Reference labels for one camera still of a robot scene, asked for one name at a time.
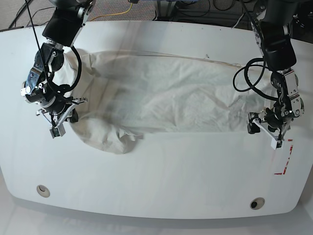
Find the white t-shirt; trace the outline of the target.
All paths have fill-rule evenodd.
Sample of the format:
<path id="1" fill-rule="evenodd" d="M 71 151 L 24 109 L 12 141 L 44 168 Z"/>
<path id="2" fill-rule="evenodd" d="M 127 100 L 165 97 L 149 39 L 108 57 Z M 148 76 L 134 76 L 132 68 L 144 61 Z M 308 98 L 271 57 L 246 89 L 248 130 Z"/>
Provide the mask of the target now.
<path id="1" fill-rule="evenodd" d="M 249 112 L 272 104 L 246 86 L 241 65 L 147 51 L 81 57 L 69 94 L 86 98 L 71 124 L 85 144 L 125 154 L 149 133 L 242 132 Z"/>

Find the red tape rectangle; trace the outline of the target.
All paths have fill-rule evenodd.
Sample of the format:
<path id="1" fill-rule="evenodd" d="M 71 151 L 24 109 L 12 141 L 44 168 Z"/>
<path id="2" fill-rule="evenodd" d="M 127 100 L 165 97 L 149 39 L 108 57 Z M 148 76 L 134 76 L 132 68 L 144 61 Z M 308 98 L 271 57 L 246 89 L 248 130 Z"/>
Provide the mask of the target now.
<path id="1" fill-rule="evenodd" d="M 287 139 L 281 148 L 278 149 L 278 163 L 274 171 L 274 175 L 285 175 L 290 158 L 292 156 L 292 150 L 294 146 L 294 139 Z"/>

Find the right table grommet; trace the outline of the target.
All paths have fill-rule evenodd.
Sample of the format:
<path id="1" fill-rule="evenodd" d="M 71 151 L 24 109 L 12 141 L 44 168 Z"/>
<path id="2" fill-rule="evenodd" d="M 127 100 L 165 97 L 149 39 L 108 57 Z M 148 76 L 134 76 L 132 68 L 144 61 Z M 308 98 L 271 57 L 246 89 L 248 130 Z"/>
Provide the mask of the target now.
<path id="1" fill-rule="evenodd" d="M 250 208 L 252 210 L 259 210 L 262 208 L 265 204 L 265 199 L 262 197 L 255 198 L 251 203 L 250 203 Z"/>

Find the table grommet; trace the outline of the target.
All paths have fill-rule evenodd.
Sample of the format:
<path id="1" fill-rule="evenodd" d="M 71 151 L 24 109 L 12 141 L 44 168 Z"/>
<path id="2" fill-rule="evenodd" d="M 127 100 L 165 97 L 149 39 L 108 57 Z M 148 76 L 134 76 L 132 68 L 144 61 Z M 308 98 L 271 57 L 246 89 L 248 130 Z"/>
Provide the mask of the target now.
<path id="1" fill-rule="evenodd" d="M 265 199 L 262 197 L 255 198 L 251 203 L 250 203 L 250 208 L 252 210 L 259 210 L 262 208 L 265 204 Z"/>
<path id="2" fill-rule="evenodd" d="M 36 187 L 37 193 L 44 198 L 48 198 L 50 196 L 50 191 L 47 187 L 43 186 L 43 185 L 38 185 Z"/>

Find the left table grommet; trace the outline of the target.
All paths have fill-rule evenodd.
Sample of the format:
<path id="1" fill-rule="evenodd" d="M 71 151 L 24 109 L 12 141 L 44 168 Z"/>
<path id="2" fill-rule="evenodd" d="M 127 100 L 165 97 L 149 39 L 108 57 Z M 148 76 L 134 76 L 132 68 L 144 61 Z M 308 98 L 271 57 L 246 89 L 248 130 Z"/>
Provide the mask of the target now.
<path id="1" fill-rule="evenodd" d="M 48 198 L 50 196 L 50 191 L 47 187 L 43 186 L 43 185 L 38 185 L 36 187 L 37 193 L 44 198 Z"/>

